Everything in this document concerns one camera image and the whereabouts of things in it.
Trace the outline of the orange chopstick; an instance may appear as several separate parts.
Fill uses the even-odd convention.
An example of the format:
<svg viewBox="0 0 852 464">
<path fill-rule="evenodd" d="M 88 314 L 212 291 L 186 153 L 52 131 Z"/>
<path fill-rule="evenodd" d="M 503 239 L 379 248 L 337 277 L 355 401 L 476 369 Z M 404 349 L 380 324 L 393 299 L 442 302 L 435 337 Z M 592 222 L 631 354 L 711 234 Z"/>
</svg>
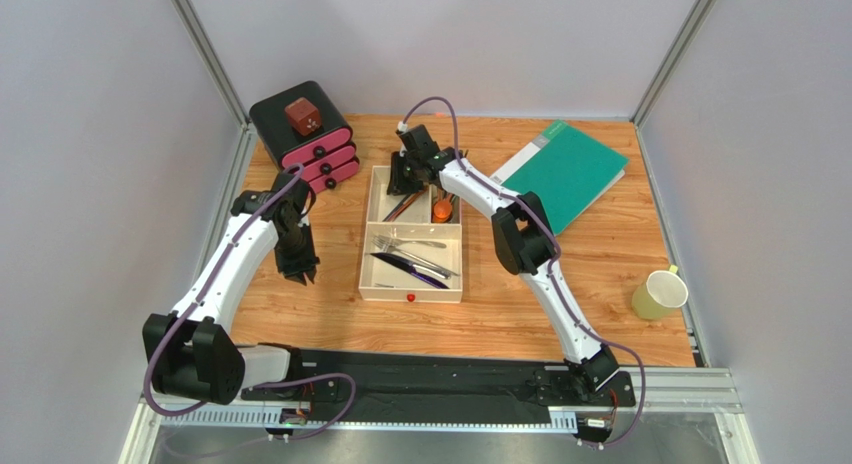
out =
<svg viewBox="0 0 852 464">
<path fill-rule="evenodd" d="M 393 222 L 427 223 L 430 220 L 430 209 L 430 194 L 427 190 L 424 190 L 424 194 Z"/>
</svg>

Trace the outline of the blue serrated knife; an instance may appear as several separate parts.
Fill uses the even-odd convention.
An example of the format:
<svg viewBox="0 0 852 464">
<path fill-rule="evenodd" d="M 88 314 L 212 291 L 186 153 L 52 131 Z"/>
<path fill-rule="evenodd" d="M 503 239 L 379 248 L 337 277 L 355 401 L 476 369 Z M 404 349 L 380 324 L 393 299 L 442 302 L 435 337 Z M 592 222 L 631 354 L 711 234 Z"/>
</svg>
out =
<svg viewBox="0 0 852 464">
<path fill-rule="evenodd" d="M 440 281 L 439 279 L 434 278 L 432 276 L 426 275 L 423 272 L 419 271 L 416 268 L 415 264 L 412 261 L 410 261 L 406 258 L 396 256 L 396 255 L 388 253 L 388 252 L 372 252 L 372 253 L 370 253 L 370 256 L 380 260 L 381 262 L 389 264 L 392 267 L 394 267 L 394 268 L 396 268 L 400 271 L 403 271 L 406 274 L 408 274 L 408 275 L 410 275 L 410 276 L 412 276 L 412 277 L 414 277 L 414 278 L 416 278 L 416 279 L 418 279 L 418 280 L 420 280 L 424 283 L 427 283 L 434 288 L 444 289 L 444 290 L 448 289 L 448 286 L 446 284 L 444 284 L 442 281 Z"/>
</svg>

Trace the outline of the silver fork diagonal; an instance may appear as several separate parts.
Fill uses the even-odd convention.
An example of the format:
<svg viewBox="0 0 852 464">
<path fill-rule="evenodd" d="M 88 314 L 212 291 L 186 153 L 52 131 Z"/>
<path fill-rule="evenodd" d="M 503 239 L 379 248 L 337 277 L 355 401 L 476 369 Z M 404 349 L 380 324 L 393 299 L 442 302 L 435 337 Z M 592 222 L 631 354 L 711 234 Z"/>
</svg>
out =
<svg viewBox="0 0 852 464">
<path fill-rule="evenodd" d="M 412 260 L 416 263 L 419 263 L 420 265 L 422 265 L 424 267 L 428 267 L 430 269 L 433 269 L 435 272 L 439 272 L 439 273 L 447 275 L 447 276 L 459 276 L 459 273 L 452 271 L 449 268 L 446 268 L 442 265 L 439 265 L 439 264 L 437 264 L 437 263 L 435 263 L 431 260 L 425 259 L 425 258 L 418 256 L 416 254 L 413 254 L 411 252 L 402 250 L 401 248 L 390 246 L 390 245 L 379 245 L 379 248 L 382 251 L 385 251 L 385 252 L 399 254 L 400 256 L 406 257 L 406 258 L 408 258 L 408 259 L 410 259 L 410 260 Z"/>
</svg>

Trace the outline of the black pink drawer box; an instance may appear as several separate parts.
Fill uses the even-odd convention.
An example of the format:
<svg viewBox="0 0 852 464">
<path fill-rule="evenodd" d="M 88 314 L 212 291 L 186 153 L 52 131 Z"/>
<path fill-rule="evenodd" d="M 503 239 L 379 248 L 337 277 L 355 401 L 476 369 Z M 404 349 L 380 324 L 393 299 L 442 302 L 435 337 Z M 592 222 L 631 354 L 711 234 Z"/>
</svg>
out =
<svg viewBox="0 0 852 464">
<path fill-rule="evenodd" d="M 299 97 L 309 99 L 322 115 L 322 128 L 309 137 L 297 134 L 284 113 Z M 353 129 L 316 81 L 302 82 L 253 104 L 249 117 L 278 169 L 303 165 L 302 178 L 317 193 L 337 188 L 360 169 Z"/>
</svg>

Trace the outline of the yellow-green mug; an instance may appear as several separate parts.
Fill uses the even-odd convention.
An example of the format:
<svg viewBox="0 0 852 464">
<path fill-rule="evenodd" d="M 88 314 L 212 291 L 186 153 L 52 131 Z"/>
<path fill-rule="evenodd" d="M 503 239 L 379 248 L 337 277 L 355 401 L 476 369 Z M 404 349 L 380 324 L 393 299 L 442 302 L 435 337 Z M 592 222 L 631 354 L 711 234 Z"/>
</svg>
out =
<svg viewBox="0 0 852 464">
<path fill-rule="evenodd" d="M 631 305 L 639 318 L 658 320 L 686 304 L 689 290 L 678 271 L 679 268 L 671 264 L 665 270 L 651 272 L 637 287 Z"/>
</svg>

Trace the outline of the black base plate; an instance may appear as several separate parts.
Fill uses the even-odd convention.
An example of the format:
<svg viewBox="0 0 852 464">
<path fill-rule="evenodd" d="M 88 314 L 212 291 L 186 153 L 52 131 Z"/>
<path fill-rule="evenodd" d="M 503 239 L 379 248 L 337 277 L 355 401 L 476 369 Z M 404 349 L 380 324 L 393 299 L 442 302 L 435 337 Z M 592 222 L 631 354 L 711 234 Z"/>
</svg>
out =
<svg viewBox="0 0 852 464">
<path fill-rule="evenodd" d="M 302 349 L 292 380 L 333 374 L 294 389 L 245 389 L 249 401 L 299 401 L 326 420 L 417 424 L 544 424 L 551 406 L 633 408 L 629 373 L 598 393 L 584 390 L 565 365 L 547 361 Z"/>
</svg>

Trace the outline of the blue-grey chopstick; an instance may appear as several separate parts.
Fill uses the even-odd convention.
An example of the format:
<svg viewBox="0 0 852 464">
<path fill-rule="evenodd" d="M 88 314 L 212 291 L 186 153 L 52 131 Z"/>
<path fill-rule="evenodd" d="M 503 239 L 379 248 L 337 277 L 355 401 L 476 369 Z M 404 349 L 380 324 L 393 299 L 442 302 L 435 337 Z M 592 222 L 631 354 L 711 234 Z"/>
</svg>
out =
<svg viewBox="0 0 852 464">
<path fill-rule="evenodd" d="M 421 190 L 417 193 L 408 194 L 404 199 L 402 199 L 384 218 L 383 222 L 393 222 L 395 221 L 402 213 L 404 213 L 414 202 L 416 202 L 422 195 L 424 194 L 424 190 Z"/>
</svg>

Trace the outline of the silver table knife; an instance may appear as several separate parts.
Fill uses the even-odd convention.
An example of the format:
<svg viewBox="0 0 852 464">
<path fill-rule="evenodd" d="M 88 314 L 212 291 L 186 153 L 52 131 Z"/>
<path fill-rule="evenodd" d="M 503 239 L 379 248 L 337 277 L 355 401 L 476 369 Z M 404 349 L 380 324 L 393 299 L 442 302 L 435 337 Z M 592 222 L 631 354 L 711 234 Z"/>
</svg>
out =
<svg viewBox="0 0 852 464">
<path fill-rule="evenodd" d="M 443 279 L 449 279 L 452 276 L 452 273 L 450 271 L 448 271 L 445 268 L 442 268 L 440 266 L 434 266 L 434 265 L 431 265 L 431 264 L 420 263 L 420 262 L 413 261 L 411 259 L 408 259 L 408 258 L 405 258 L 405 257 L 402 257 L 402 256 L 397 256 L 397 255 L 394 255 L 394 254 L 392 254 L 392 257 L 396 258 L 398 261 L 400 261 L 404 264 L 410 265 L 410 266 L 412 266 L 412 267 L 414 267 L 418 270 L 427 271 L 427 272 L 432 273 L 433 275 L 439 276 Z"/>
</svg>

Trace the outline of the green notebook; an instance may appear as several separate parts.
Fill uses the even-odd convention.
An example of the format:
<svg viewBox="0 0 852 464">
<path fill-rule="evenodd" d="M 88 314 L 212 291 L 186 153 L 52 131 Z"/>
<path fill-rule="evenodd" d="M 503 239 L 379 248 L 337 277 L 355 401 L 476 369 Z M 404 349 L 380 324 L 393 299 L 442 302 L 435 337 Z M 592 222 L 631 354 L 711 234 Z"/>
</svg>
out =
<svg viewBox="0 0 852 464">
<path fill-rule="evenodd" d="M 490 179 L 520 194 L 535 193 L 558 235 L 625 175 L 628 162 L 619 152 L 557 120 Z"/>
</svg>

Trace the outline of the white divided utensil tray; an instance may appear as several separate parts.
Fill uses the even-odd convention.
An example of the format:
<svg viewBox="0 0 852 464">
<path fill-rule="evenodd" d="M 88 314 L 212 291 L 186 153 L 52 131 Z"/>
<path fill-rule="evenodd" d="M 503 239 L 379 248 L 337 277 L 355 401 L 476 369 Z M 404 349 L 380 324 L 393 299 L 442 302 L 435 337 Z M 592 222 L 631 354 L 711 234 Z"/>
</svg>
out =
<svg viewBox="0 0 852 464">
<path fill-rule="evenodd" d="M 401 302 L 401 303 L 452 303 L 462 300 L 464 289 L 463 278 L 463 233 L 461 225 L 460 205 L 455 204 L 455 213 L 450 223 L 436 224 L 430 220 L 424 224 L 383 222 L 383 218 L 406 195 L 392 196 L 387 194 L 390 180 L 388 166 L 375 166 L 371 171 L 369 196 L 367 201 L 367 217 L 365 223 L 364 244 L 361 257 L 361 270 L 358 278 L 360 296 L 367 301 Z M 436 200 L 439 190 L 426 186 L 430 194 L 430 207 Z M 384 235 L 398 239 L 416 239 L 440 241 L 447 245 L 446 249 L 436 249 L 418 245 L 404 245 L 399 248 L 459 273 L 443 279 L 427 271 L 426 275 L 439 279 L 448 286 L 447 290 L 437 289 L 424 283 L 389 264 L 370 256 L 372 252 L 385 252 L 372 243 L 373 235 Z M 398 289 L 382 289 L 372 287 L 372 284 L 383 283 L 399 286 Z M 406 295 L 416 296 L 414 302 L 408 302 Z"/>
</svg>

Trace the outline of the aluminium frame rail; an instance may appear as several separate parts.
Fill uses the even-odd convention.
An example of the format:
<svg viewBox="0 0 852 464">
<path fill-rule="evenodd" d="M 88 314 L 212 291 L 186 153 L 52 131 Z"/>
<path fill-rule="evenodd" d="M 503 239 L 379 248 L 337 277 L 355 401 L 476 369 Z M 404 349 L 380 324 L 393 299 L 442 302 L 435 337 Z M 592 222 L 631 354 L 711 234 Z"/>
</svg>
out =
<svg viewBox="0 0 852 464">
<path fill-rule="evenodd" d="M 554 362 L 307 350 L 297 382 L 141 406 L 127 463 L 755 463 L 731 373 L 626 366 L 591 394 Z"/>
</svg>

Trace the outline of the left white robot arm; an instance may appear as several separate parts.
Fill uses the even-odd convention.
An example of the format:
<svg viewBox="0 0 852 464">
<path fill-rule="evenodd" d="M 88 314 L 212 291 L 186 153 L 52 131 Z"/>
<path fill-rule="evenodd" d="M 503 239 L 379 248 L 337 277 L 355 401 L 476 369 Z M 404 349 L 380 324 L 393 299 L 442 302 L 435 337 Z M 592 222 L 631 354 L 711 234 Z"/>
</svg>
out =
<svg viewBox="0 0 852 464">
<path fill-rule="evenodd" d="M 151 314 L 143 329 L 148 365 L 143 395 L 161 415 L 156 394 L 227 405 L 243 390 L 285 380 L 292 350 L 285 345 L 238 345 L 233 321 L 260 264 L 274 255 L 288 281 L 314 281 L 320 259 L 308 218 L 316 194 L 292 165 L 267 191 L 245 191 L 233 202 L 225 234 L 190 289 L 166 314 Z"/>
</svg>

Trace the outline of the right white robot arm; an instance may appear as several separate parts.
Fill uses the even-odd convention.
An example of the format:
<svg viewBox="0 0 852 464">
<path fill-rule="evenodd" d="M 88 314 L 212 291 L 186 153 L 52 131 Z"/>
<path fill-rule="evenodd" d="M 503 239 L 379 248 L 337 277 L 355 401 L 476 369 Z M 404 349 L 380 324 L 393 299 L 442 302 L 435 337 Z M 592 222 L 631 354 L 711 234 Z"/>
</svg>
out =
<svg viewBox="0 0 852 464">
<path fill-rule="evenodd" d="M 560 248 L 538 196 L 497 184 L 458 150 L 441 149 L 423 125 L 400 122 L 396 134 L 407 178 L 458 196 L 490 220 L 499 262 L 533 292 L 557 334 L 573 378 L 586 392 L 600 392 L 619 372 L 619 364 L 569 289 L 559 265 Z"/>
</svg>

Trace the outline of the brown cube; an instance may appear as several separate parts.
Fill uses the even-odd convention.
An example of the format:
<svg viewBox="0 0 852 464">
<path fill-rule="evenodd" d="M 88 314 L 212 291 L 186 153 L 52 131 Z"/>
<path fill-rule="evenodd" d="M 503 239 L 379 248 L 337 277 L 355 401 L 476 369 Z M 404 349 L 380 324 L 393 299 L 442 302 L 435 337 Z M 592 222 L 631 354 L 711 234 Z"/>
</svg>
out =
<svg viewBox="0 0 852 464">
<path fill-rule="evenodd" d="M 305 97 L 288 104 L 284 113 L 292 129 L 302 137 L 316 134 L 323 126 L 320 110 Z"/>
</svg>

